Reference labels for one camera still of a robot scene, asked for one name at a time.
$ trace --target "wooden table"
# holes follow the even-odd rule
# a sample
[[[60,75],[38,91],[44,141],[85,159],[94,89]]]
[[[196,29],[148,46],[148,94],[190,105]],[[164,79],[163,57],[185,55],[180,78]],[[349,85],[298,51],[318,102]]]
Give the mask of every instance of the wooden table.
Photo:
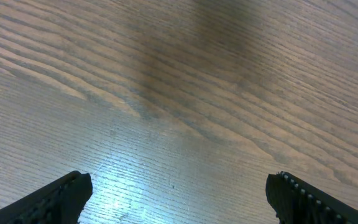
[[[71,170],[81,223],[277,223],[280,170],[358,209],[358,1],[0,0],[0,208]]]

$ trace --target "wood grain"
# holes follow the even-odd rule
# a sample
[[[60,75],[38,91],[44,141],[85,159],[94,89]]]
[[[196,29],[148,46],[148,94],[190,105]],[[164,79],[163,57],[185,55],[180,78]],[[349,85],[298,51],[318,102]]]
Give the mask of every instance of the wood grain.
[[[84,223],[275,223],[279,170],[358,208],[358,1],[0,0],[0,208],[73,169]]]

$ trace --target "black plastic part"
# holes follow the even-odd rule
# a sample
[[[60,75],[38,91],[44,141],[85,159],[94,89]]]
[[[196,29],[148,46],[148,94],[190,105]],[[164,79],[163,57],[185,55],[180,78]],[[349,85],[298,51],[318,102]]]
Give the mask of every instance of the black plastic part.
[[[288,172],[269,174],[267,201],[285,224],[358,224],[358,211]]]
[[[89,174],[73,171],[0,209],[0,224],[76,224],[92,189]]]

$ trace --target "wooden surface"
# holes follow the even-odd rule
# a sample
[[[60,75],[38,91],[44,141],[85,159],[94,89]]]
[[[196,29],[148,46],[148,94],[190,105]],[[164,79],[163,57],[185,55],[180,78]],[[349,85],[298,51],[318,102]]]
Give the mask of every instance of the wooden surface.
[[[0,0],[0,208],[71,170],[82,223],[277,223],[280,170],[358,209],[358,1]]]

